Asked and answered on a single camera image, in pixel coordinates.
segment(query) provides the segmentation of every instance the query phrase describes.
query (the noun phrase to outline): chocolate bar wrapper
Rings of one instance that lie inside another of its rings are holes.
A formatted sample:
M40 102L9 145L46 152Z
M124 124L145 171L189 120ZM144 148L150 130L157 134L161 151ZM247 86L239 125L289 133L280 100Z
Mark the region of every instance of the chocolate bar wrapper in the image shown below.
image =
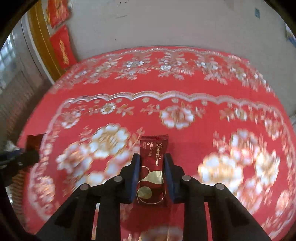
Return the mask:
M167 146L168 135L141 137L141 170L137 190L139 204L166 205L163 158Z

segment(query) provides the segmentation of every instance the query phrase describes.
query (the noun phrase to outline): wrapped candy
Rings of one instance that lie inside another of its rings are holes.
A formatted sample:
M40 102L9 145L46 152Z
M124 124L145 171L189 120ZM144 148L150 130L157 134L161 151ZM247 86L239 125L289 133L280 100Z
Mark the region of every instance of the wrapped candy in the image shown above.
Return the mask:
M141 170L137 200L139 204L165 205L163 158L168 146L168 135L141 137Z

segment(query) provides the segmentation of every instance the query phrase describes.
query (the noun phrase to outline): red bedspread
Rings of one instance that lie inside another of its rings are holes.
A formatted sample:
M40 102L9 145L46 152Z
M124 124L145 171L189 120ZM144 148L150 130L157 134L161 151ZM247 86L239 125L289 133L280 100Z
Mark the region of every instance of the red bedspread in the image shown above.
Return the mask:
M30 232L80 184L118 175L142 135L162 134L186 174L224 183L272 239L294 221L295 134L263 76L237 56L141 47L84 60L45 95L20 144L39 133L23 203ZM122 205L122 239L181 240L183 211Z

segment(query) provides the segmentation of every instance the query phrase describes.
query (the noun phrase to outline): gold swirl design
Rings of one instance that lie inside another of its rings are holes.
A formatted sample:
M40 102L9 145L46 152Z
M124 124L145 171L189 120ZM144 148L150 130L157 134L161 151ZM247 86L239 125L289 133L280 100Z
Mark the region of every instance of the gold swirl design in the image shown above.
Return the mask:
M65 45L64 45L64 42L60 39L59 40L59 47L61 48L61 52L62 52L62 55L63 55L63 60L64 60L64 64L69 64L69 59L68 59L68 56L66 54L66 51L65 51Z
M48 11L48 9L45 9L45 13L46 13L46 24L50 24L50 13Z

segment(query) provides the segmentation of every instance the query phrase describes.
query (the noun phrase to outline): red poster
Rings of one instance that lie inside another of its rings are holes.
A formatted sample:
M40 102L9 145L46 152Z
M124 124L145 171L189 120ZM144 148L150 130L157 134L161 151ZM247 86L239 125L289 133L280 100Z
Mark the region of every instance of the red poster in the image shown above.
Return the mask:
M47 14L52 28L63 23L70 16L67 0L48 0Z
M69 32L66 25L62 26L50 38L50 42L54 48L58 62L63 69L71 67L77 63L70 46Z

